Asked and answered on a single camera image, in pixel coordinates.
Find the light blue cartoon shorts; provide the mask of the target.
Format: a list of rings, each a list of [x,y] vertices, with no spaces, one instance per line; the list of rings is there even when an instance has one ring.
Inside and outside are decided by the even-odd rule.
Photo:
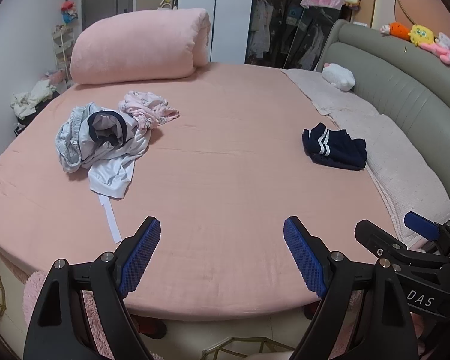
[[[82,156],[79,143],[81,124],[99,109],[94,102],[85,106],[76,106],[68,120],[59,128],[55,137],[55,147],[64,172],[73,173],[81,167]]]

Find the pile of clothes on floor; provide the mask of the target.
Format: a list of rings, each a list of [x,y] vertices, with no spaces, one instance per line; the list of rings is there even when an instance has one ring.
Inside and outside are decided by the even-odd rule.
[[[51,80],[39,80],[31,91],[15,94],[10,103],[19,125],[29,125],[51,100],[60,94]]]

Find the pink fluffy rug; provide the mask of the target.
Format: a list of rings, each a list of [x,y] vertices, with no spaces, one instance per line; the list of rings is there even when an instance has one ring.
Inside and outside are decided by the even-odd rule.
[[[112,359],[93,296],[71,287],[67,270],[26,281],[24,359]]]

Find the beige bed blanket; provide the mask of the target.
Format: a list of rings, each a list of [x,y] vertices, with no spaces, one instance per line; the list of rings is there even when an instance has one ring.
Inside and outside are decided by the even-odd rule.
[[[367,170],[388,209],[397,239],[413,250],[423,246],[425,238],[405,226],[405,215],[413,211],[443,224],[450,220],[450,199],[406,134],[370,102],[353,94],[356,86],[342,92],[326,82],[320,72],[287,69],[283,73],[321,115],[328,116],[352,138],[365,140]]]

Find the navy striped folded garment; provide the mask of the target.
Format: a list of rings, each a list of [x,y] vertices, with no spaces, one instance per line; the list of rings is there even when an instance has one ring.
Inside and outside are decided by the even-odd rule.
[[[311,130],[304,129],[301,138],[305,153],[315,164],[351,171],[366,166],[365,140],[352,138],[344,129],[331,130],[319,123]]]

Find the grey padded headboard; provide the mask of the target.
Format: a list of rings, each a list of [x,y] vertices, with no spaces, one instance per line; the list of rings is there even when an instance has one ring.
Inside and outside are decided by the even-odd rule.
[[[354,93],[407,135],[450,198],[450,67],[410,42],[342,19],[328,34],[317,71],[325,63],[351,70]]]

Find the white plush pillow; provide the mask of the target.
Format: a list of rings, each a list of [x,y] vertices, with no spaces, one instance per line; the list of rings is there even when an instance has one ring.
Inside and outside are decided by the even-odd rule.
[[[355,86],[353,72],[336,63],[325,63],[322,78],[342,92],[349,92]]]

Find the white navy-trimmed shirt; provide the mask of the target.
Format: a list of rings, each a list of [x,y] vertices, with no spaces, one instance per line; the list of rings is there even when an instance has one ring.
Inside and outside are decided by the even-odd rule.
[[[79,132],[81,167],[91,191],[122,199],[132,181],[135,161],[145,154],[151,131],[129,115],[110,109],[91,113]]]

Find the pink white plush toy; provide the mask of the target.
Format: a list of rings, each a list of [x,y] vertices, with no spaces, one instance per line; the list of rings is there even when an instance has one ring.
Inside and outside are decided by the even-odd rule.
[[[438,37],[431,44],[422,42],[418,47],[434,54],[442,63],[450,67],[450,37],[444,33],[438,33]]]

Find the yellow sponge plush toy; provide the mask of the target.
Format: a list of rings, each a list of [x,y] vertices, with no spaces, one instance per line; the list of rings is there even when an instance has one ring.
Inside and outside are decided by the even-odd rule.
[[[410,42],[416,47],[422,43],[430,45],[435,41],[433,31],[419,24],[414,24],[411,27],[408,36],[410,37]]]

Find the carrot plush toy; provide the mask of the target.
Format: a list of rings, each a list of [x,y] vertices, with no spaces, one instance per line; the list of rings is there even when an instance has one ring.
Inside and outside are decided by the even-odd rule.
[[[379,29],[379,32],[382,35],[393,36],[404,41],[410,41],[410,29],[399,22],[385,24]]]

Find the pink patterned garment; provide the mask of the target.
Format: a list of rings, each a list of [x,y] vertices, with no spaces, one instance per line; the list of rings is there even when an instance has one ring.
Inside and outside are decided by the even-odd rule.
[[[155,129],[180,116],[164,97],[152,92],[129,91],[118,103],[119,111],[131,116],[139,129]]]

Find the white wardrobe door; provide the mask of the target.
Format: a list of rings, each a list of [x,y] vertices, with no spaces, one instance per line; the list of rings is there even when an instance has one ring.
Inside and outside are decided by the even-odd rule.
[[[243,64],[253,0],[178,0],[179,8],[204,8],[211,23],[209,61]]]

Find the pink rolled duvet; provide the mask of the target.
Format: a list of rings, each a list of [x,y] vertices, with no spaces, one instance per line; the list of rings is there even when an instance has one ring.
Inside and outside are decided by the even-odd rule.
[[[82,31],[70,73],[80,85],[180,79],[207,65],[210,21],[203,8],[138,10]]]

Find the red blue plush doll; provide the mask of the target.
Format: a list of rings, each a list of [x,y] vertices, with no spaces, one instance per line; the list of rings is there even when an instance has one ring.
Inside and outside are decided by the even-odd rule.
[[[76,5],[72,0],[65,0],[61,5],[61,16],[65,24],[70,24],[77,20],[78,13]]]

